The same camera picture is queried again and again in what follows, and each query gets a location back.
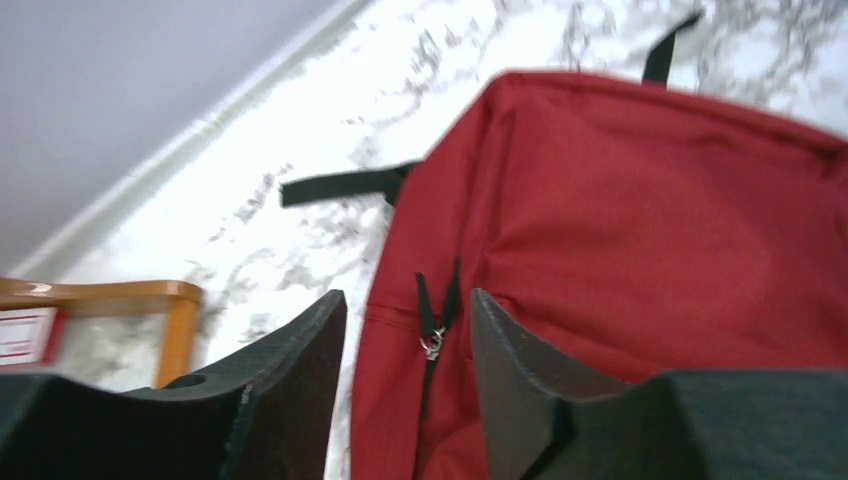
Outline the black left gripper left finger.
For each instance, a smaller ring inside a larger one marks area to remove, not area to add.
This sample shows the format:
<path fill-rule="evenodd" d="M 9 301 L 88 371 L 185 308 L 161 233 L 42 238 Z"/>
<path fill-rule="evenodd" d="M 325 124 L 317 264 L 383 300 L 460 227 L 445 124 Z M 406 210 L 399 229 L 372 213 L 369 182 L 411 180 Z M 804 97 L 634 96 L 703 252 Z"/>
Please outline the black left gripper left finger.
<path fill-rule="evenodd" d="M 345 339 L 331 290 L 284 327 L 162 389 L 1 378 L 5 479 L 319 479 Z"/>

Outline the red student backpack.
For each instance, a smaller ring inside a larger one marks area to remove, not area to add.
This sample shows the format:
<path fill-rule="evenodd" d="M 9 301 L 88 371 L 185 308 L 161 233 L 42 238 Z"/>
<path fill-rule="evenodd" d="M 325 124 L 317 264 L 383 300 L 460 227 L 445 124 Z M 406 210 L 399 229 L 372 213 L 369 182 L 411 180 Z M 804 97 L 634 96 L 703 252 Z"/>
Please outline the red student backpack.
<path fill-rule="evenodd" d="M 635 385 L 671 370 L 847 374 L 847 145 L 666 82 L 511 72 L 423 160 L 313 177 L 284 206 L 393 207 L 352 385 L 355 479 L 493 479 L 471 338 L 487 292 Z"/>

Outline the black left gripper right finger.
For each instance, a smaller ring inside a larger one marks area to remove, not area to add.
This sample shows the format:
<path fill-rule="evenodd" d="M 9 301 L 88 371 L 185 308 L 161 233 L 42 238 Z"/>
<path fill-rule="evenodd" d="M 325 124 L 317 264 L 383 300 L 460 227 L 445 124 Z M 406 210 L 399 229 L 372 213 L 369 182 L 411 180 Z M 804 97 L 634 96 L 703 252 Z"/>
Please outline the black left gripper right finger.
<path fill-rule="evenodd" d="M 843 479 L 843 370 L 671 370 L 629 385 L 485 291 L 471 338 L 493 479 Z"/>

